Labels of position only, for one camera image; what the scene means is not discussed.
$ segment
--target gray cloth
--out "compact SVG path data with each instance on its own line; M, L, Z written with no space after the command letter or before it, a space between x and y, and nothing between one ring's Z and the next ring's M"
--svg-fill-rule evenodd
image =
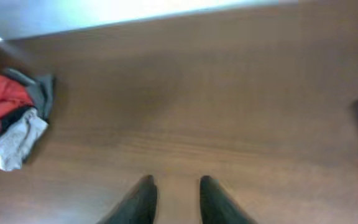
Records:
M13 68L5 68L3 73L25 86L34 107L38 110L39 117L48 119L53 105L53 75L43 75L33 79Z
M21 169L32 146L44 133L48 124L38 117L37 110L26 111L18 122L12 124L0 137L0 169Z

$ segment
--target dark gray cloth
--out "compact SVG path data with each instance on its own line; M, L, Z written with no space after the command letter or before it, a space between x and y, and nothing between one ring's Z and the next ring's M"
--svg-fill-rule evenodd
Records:
M24 85L34 107L38 110L39 117L48 119L53 105L53 75L30 78L13 68L5 68L3 74Z

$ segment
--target brown wooden surface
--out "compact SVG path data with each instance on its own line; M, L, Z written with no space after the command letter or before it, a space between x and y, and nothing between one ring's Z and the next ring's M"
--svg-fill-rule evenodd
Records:
M96 223L145 174L156 223L219 179L263 224L358 223L358 1L238 9L13 42L57 76L0 223Z

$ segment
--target white surface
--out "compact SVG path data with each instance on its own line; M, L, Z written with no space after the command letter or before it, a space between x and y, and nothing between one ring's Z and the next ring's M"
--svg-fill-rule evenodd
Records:
M0 0L0 37L18 39L158 16L280 0Z

